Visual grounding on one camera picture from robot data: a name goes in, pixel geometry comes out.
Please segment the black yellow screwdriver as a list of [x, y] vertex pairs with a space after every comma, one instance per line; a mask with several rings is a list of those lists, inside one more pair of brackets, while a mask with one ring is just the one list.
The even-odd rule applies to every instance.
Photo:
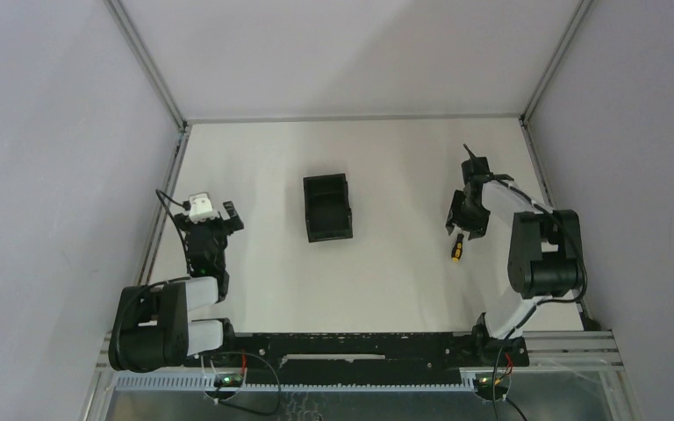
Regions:
[[455, 241], [450, 254], [451, 259], [454, 262], [459, 262], [462, 258], [464, 239], [465, 236], [462, 232], [458, 233], [455, 237]]

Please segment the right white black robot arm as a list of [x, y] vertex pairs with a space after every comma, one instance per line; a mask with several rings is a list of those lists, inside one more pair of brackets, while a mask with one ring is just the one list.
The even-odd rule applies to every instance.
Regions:
[[507, 174], [473, 152], [461, 165], [462, 189], [454, 192], [445, 228], [455, 242], [452, 260], [462, 258], [466, 240], [481, 239], [492, 218], [510, 228], [503, 278], [507, 287], [498, 303], [475, 323], [473, 356], [493, 365], [522, 335], [524, 326], [545, 304], [576, 303], [588, 285], [578, 214], [558, 210], [524, 192]]

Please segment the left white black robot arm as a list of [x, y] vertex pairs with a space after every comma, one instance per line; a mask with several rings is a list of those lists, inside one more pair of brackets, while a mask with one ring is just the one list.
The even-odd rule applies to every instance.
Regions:
[[204, 353], [220, 366], [233, 363], [240, 344], [227, 318], [195, 319], [192, 311], [223, 302], [230, 275], [228, 238], [244, 228], [233, 202], [216, 210], [209, 198], [190, 198], [174, 216], [182, 236], [188, 274], [122, 290], [112, 327], [108, 358], [117, 371], [148, 373], [181, 366]]

